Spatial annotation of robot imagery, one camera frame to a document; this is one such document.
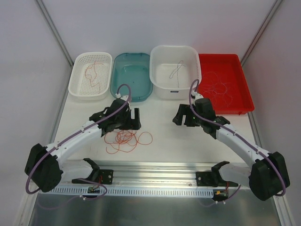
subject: work surface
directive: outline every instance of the work surface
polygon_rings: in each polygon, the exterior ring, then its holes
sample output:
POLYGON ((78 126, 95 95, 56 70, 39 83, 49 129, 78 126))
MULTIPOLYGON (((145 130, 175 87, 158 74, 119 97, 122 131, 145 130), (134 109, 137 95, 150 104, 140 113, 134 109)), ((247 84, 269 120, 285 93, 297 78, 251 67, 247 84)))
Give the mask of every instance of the work surface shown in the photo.
MULTIPOLYGON (((63 114, 56 134, 56 141, 82 126, 89 117, 111 105, 114 98, 108 96, 101 101, 82 101, 68 94, 63 114)), ((179 104, 188 100, 172 101, 159 99, 154 93, 144 102, 131 103, 139 107, 141 129, 137 132, 149 132, 153 136, 150 145, 140 145, 130 153, 116 152, 100 137, 87 145, 69 159, 90 158, 95 161, 134 161, 134 162, 180 162, 180 163, 215 163, 230 161, 243 163, 243 160, 221 142, 206 134, 201 127, 176 126, 172 119, 177 113, 179 104)), ((247 115, 227 115, 226 118, 240 133, 254 141, 247 115)), ((149 143, 148 134, 142 134, 141 143, 149 143)))

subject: purple cable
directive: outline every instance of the purple cable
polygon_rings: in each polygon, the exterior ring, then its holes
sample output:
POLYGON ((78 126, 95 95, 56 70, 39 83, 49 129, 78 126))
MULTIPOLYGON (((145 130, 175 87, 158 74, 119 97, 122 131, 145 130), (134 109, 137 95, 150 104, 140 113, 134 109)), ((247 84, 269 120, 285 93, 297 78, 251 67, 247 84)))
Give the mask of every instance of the purple cable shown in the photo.
MULTIPOLYGON (((86 179, 83 179, 83 178, 79 178, 78 180, 87 182, 87 183, 89 183, 89 184, 99 185, 99 186, 101 186, 101 187, 103 187, 103 188, 105 189, 105 192, 104 192, 103 194, 98 195, 98 196, 95 197, 95 198, 87 198, 87 197, 85 197, 85 200, 92 201, 92 200, 100 199, 101 197, 105 196, 105 195, 107 194, 107 192, 108 192, 107 187, 104 186, 104 185, 102 185, 102 184, 100 184, 100 183, 93 182, 93 181, 89 181, 89 180, 86 180, 86 179)), ((65 206, 65 205, 67 205, 68 203, 70 203, 70 202, 71 202, 72 200, 74 200, 75 198, 80 198, 80 196, 78 196, 78 195, 73 196, 72 198, 70 198, 70 199, 67 200, 66 202, 64 202, 64 203, 62 203, 61 205, 56 206, 56 207, 44 207, 44 206, 42 206, 42 205, 39 203, 39 200, 37 200, 37 205, 38 205, 40 208, 44 209, 44 210, 56 210, 56 209, 59 209, 59 208, 65 206)))
MULTIPOLYGON (((225 201, 228 201, 229 199, 231 199, 233 196, 235 196, 237 193, 238 193, 238 191, 240 190, 240 188, 241 188, 241 185, 239 185, 238 186, 238 188, 236 189, 236 191, 232 194, 232 195, 230 195, 229 196, 229 198, 228 199, 226 199, 225 201)), ((219 203, 223 203, 223 201, 222 202, 213 202, 213 203, 211 203, 211 204, 209 204, 209 205, 204 205, 204 204, 202 204, 201 202, 200 202, 200 200, 198 200, 198 202, 199 202, 199 204, 202 206, 202 207, 211 207, 211 206, 213 206, 214 204, 219 204, 219 203)))
POLYGON ((282 185, 282 193, 281 194, 276 194, 275 196, 284 196, 285 193, 286 193, 286 187, 285 187, 285 183, 284 183, 284 180, 282 179, 282 176, 280 175, 279 171, 277 170, 276 166, 272 163, 272 161, 265 155, 263 154, 262 152, 258 151, 258 149, 256 147, 254 147, 252 144, 250 144, 246 139, 244 139, 241 135, 237 134, 236 132, 234 132, 233 130, 229 129, 228 127, 224 126, 224 125, 221 125, 219 123, 216 123, 214 121, 211 121, 211 120, 208 120, 208 119, 205 119, 203 118, 202 116, 198 115, 198 113, 195 112, 195 110, 193 109, 193 106, 192 106, 192 102, 191 102, 191 93, 192 93, 192 87, 194 85, 195 82, 198 82, 199 83, 199 80, 198 79, 195 79, 191 86, 190 86, 190 90, 189 90, 189 105, 190 105, 190 109, 192 110, 192 112, 201 120, 203 121, 206 121, 208 123, 211 123, 213 125, 216 125, 216 126, 219 126, 219 127, 222 127, 223 129, 229 131, 230 133, 232 133, 233 135, 237 136, 240 140, 242 140, 246 145, 248 145, 252 150, 256 151, 259 155, 261 155, 270 165, 271 167, 273 168, 273 170, 275 171, 277 177, 279 178, 280 180, 280 183, 282 185))
MULTIPOLYGON (((120 108, 118 108, 116 111, 114 111, 113 113, 109 114, 108 116, 106 116, 106 117, 100 119, 99 121, 94 122, 94 123, 92 123, 91 125, 85 127, 85 128, 84 128, 84 131, 87 130, 87 129, 89 129, 89 128, 91 128, 92 126, 94 126, 94 125, 96 125, 96 124, 98 124, 98 123, 100 123, 100 122, 103 122, 104 120, 106 120, 106 119, 108 119, 108 118, 114 116, 114 115, 117 114, 122 108, 124 108, 124 107, 126 106, 126 104, 127 104, 127 103, 130 101, 130 99, 131 99, 131 88, 130 88, 129 85, 127 85, 127 84, 122 84, 122 85, 119 86, 119 88, 118 88, 118 90, 117 90, 117 93, 119 93, 120 88, 123 87, 123 86, 126 86, 126 87, 128 88, 128 98, 127 98, 127 100, 124 102, 124 104, 123 104, 120 108)), ((79 130, 78 132, 75 132, 74 134, 70 135, 69 137, 67 137, 66 139, 64 139, 64 140, 61 141, 60 143, 58 143, 58 144, 57 144, 57 147, 62 146, 65 142, 67 142, 68 140, 74 138, 76 135, 78 135, 78 134, 80 134, 80 133, 82 133, 81 130, 79 130)), ((37 190, 31 192, 31 191, 29 190, 29 183, 30 183, 30 180, 31 180, 31 178, 32 178, 32 176, 33 176, 35 170, 37 169, 37 167, 41 164, 41 162, 42 162, 48 155, 50 155, 55 149, 56 149, 56 147, 53 147, 53 148, 52 148, 49 152, 47 152, 42 158, 40 158, 40 159, 37 161, 37 163, 34 165, 34 167, 32 168, 30 174, 28 175, 28 178, 27 178, 27 181, 26 181, 26 186, 25 186, 25 190, 26 190, 26 192, 27 192, 28 194, 35 194, 36 192, 38 192, 38 191, 40 190, 40 189, 38 188, 37 190)))

